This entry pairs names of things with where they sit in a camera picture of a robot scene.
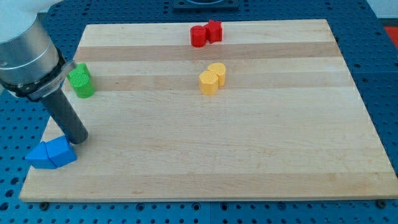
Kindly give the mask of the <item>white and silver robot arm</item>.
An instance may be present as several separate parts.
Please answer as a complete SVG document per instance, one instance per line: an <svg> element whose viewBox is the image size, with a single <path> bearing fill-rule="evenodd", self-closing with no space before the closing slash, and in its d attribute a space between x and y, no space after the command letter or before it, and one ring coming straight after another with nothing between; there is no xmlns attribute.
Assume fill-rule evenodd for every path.
<svg viewBox="0 0 398 224"><path fill-rule="evenodd" d="M38 19L62 0L1 0L1 85L39 101L60 88L76 68L66 61Z"/></svg>

